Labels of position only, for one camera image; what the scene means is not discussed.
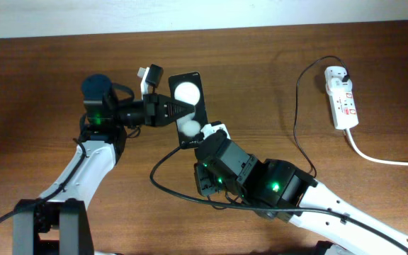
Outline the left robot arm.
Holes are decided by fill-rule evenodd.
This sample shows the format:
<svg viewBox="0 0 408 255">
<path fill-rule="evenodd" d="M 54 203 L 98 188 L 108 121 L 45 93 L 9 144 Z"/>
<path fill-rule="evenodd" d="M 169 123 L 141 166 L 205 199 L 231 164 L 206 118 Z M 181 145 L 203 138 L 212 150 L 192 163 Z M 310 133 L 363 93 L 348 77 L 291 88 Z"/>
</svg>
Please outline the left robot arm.
<svg viewBox="0 0 408 255">
<path fill-rule="evenodd" d="M 192 103 L 155 93 L 163 69 L 141 68 L 141 100 L 103 74 L 81 85 L 85 114 L 76 152 L 58 179 L 35 200 L 20 200 L 13 218 L 13 254 L 95 254 L 86 210 L 100 183 L 118 163 L 128 128 L 162 127 L 189 113 Z"/>
</svg>

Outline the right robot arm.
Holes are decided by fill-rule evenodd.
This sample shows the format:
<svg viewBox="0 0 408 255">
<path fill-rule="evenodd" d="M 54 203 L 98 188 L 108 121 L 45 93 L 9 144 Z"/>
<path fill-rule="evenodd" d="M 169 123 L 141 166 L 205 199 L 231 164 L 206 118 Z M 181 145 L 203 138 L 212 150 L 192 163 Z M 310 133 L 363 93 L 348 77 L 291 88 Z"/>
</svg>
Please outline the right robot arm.
<svg viewBox="0 0 408 255">
<path fill-rule="evenodd" d="M 348 204 L 288 161 L 259 161 L 224 130 L 200 133 L 195 156 L 197 169 L 206 173 L 202 196 L 227 191 L 257 215 L 317 233 L 352 254 L 408 254 L 408 235 Z"/>
</svg>

